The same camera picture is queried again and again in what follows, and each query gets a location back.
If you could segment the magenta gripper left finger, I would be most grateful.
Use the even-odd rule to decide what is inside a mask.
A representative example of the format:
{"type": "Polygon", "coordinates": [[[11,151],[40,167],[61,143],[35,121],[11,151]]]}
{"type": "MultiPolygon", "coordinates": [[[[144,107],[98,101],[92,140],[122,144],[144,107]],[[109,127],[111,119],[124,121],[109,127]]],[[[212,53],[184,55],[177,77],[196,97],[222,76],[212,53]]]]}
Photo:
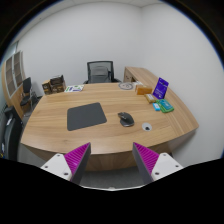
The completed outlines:
{"type": "Polygon", "coordinates": [[[79,185],[90,154],[91,144],[86,143],[65,155],[55,154],[42,169],[79,185]]]}

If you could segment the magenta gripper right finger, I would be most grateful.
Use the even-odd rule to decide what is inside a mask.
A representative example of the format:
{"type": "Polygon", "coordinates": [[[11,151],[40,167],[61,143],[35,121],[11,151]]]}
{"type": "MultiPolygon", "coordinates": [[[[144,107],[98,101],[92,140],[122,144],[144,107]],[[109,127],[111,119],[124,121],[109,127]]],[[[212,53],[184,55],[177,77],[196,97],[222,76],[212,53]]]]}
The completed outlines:
{"type": "Polygon", "coordinates": [[[169,154],[158,154],[136,142],[133,143],[132,154],[144,184],[152,183],[182,169],[169,154]]]}

